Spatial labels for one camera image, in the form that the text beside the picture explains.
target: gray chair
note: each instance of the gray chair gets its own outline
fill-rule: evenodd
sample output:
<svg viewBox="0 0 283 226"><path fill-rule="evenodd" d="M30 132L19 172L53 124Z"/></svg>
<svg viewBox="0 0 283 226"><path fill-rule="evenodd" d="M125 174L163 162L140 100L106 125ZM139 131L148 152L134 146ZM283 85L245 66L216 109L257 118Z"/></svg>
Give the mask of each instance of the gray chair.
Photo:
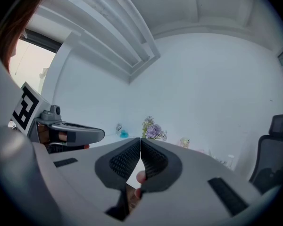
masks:
<svg viewBox="0 0 283 226"><path fill-rule="evenodd" d="M250 182L265 193L283 183L283 115L273 117L269 135L258 142L258 154Z"/></svg>

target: finger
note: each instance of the finger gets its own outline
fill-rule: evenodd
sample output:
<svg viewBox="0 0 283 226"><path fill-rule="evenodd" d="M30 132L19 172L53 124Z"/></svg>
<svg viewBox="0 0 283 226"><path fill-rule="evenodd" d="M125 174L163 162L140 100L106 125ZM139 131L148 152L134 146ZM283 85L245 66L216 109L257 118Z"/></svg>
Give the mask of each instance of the finger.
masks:
<svg viewBox="0 0 283 226"><path fill-rule="evenodd" d="M145 171L140 171L139 173L137 173L136 180L139 183L144 183L146 181L146 172Z"/></svg>
<svg viewBox="0 0 283 226"><path fill-rule="evenodd" d="M67 132L59 131L58 132L58 138L61 141L67 141Z"/></svg>
<svg viewBox="0 0 283 226"><path fill-rule="evenodd" d="M48 130L47 126L44 126L44 125L41 125L41 124L38 125L38 132L44 132L46 130Z"/></svg>
<svg viewBox="0 0 283 226"><path fill-rule="evenodd" d="M141 198L141 189L140 189L140 188L136 189L136 190L134 191L134 195L135 195L135 197L137 197L138 199L140 199L140 198Z"/></svg>
<svg viewBox="0 0 283 226"><path fill-rule="evenodd" d="M39 132L39 139L40 139L40 143L42 144L47 144L49 142L49 131L43 131L43 132Z"/></svg>

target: person's hair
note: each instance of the person's hair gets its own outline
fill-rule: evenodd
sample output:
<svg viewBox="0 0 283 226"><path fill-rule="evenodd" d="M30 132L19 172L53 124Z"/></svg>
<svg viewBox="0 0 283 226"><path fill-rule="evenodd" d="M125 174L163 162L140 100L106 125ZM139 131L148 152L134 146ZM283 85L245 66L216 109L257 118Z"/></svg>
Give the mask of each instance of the person's hair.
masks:
<svg viewBox="0 0 283 226"><path fill-rule="evenodd" d="M0 59L7 71L17 41L40 2L41 0L16 0L14 7L0 24Z"/></svg>

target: chair headrest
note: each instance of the chair headrest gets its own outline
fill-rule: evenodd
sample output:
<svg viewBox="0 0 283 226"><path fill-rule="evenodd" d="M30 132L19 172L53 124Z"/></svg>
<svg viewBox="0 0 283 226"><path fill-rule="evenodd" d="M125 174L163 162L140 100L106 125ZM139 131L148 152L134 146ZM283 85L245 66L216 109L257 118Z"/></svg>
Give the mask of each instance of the chair headrest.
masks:
<svg viewBox="0 0 283 226"><path fill-rule="evenodd" d="M275 115L268 132L271 136L283 138L283 115Z"/></svg>

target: white wall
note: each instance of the white wall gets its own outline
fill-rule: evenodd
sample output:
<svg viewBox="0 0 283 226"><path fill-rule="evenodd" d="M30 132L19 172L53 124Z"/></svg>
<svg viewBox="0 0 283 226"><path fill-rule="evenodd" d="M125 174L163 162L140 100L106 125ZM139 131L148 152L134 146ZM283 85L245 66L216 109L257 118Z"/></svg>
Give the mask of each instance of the white wall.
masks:
<svg viewBox="0 0 283 226"><path fill-rule="evenodd" d="M142 135L152 115L168 142L191 139L191 149L221 160L240 154L254 166L258 139L273 115L283 113L283 71L271 51L219 34L184 34L156 41L162 57L129 87L126 125ZM248 143L245 155L242 148Z"/></svg>
<svg viewBox="0 0 283 226"><path fill-rule="evenodd" d="M184 34L156 41L162 57L130 85L101 67L82 47L60 74L54 103L62 119L115 133L118 122L142 135L148 116L168 131L168 142L191 139L191 149L221 160L238 158L236 171L253 170L258 139L283 113L283 71L270 50L219 34Z"/></svg>
<svg viewBox="0 0 283 226"><path fill-rule="evenodd" d="M53 103L64 121L115 134L124 119L128 84L92 64L92 57L72 50L60 74Z"/></svg>

